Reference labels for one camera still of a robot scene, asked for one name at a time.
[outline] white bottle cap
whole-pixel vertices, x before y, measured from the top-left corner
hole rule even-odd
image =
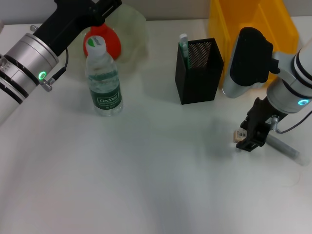
[[[88,55],[99,57],[106,53],[106,43],[103,37],[91,36],[86,41]]]
[[[183,33],[180,35],[180,42],[181,43],[187,43],[187,34]]]

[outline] plastic bottle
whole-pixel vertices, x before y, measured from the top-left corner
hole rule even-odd
[[[105,40],[100,36],[88,38],[86,48],[85,73],[95,110],[102,116],[115,115],[123,107],[115,61],[106,51]]]

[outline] yellow plastic container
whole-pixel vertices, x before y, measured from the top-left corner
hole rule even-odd
[[[224,60],[222,86],[239,31],[258,29],[274,45],[274,51],[296,53],[299,34],[282,0],[211,0],[209,37],[215,38]],[[270,74],[268,83],[275,79]]]

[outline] black pen holder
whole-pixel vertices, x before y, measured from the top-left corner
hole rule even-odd
[[[178,45],[175,83],[181,104],[212,101],[223,70],[223,59],[214,38],[192,40],[189,44],[189,68]]]

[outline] white table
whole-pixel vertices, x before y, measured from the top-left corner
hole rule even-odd
[[[294,22],[306,42],[312,18]],[[147,58],[120,75],[120,115],[95,115],[72,59],[52,92],[37,88],[0,127],[0,234],[310,234],[312,165],[267,145],[247,153],[232,143],[265,91],[237,99],[218,91],[214,101],[180,105],[178,36],[206,38],[207,21],[147,26]],[[6,26],[0,52],[28,28]],[[310,157],[311,122],[280,139]]]

